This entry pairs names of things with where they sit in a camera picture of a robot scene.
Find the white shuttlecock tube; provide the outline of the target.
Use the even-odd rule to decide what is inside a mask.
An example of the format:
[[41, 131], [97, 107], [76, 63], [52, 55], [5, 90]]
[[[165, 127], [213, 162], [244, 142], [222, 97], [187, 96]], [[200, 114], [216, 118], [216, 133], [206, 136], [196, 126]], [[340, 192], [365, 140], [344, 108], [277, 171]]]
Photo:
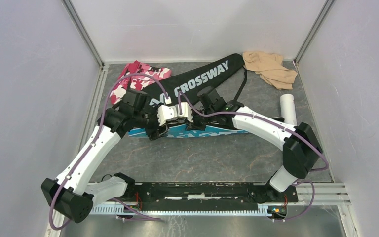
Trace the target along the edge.
[[283, 94], [280, 96], [280, 110], [285, 123], [298, 125], [294, 96], [292, 94]]

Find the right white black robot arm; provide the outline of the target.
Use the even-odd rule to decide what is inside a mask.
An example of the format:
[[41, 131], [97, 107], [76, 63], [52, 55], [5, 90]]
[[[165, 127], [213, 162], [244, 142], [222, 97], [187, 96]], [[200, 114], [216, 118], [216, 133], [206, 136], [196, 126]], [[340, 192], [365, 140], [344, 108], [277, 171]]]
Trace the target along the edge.
[[287, 124], [256, 113], [235, 100], [226, 102], [213, 87], [201, 90], [197, 96], [203, 106], [200, 116], [247, 131], [282, 151], [283, 164], [265, 188], [269, 200], [279, 201], [289, 186], [317, 171], [314, 166], [319, 159], [327, 162], [315, 133], [307, 123]]

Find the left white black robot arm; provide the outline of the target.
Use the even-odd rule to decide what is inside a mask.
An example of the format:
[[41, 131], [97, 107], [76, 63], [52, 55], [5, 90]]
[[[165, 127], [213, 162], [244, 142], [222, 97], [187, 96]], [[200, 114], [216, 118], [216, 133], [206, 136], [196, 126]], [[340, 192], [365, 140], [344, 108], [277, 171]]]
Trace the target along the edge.
[[165, 118], [175, 115], [175, 109], [169, 108], [171, 104], [170, 98], [165, 103], [152, 104], [145, 92], [129, 89], [118, 103], [102, 112], [74, 160], [55, 179], [45, 178], [41, 184], [53, 229], [60, 229], [53, 223], [54, 211], [68, 221], [80, 223], [99, 202], [115, 197], [130, 201], [135, 196], [135, 187], [119, 177], [100, 183], [99, 191], [89, 190], [88, 183], [108, 152], [132, 129], [143, 128], [149, 136], [157, 134]]

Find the blue Sport racket bag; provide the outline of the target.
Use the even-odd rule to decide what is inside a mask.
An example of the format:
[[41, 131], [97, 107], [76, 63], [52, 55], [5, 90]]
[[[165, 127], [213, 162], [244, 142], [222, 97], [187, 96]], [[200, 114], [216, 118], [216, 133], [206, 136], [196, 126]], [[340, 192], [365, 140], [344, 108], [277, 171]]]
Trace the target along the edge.
[[[273, 120], [284, 122], [285, 119], [283, 117], [274, 117]], [[229, 128], [221, 128], [218, 126], [206, 126], [204, 131], [199, 130], [191, 130], [186, 131], [185, 124], [175, 124], [169, 128], [169, 130], [162, 136], [167, 138], [203, 138], [203, 137], [215, 137], [215, 136], [223, 136], [223, 135], [232, 135], [232, 134], [247, 134], [248, 131], [245, 130], [237, 130], [237, 129], [229, 129]], [[146, 132], [144, 129], [135, 128], [132, 129], [128, 133], [129, 137], [133, 138], [146, 138]]]

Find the black Crossway racket bag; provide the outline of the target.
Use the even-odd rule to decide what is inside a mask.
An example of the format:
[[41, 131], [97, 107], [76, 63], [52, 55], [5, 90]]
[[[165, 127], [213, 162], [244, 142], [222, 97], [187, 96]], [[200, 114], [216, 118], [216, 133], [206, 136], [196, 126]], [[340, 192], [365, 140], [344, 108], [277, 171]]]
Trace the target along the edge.
[[182, 92], [192, 104], [199, 99], [197, 94], [206, 87], [217, 88], [244, 65], [241, 54], [231, 54], [205, 66], [162, 79], [160, 83], [173, 105], [178, 103], [178, 93]]

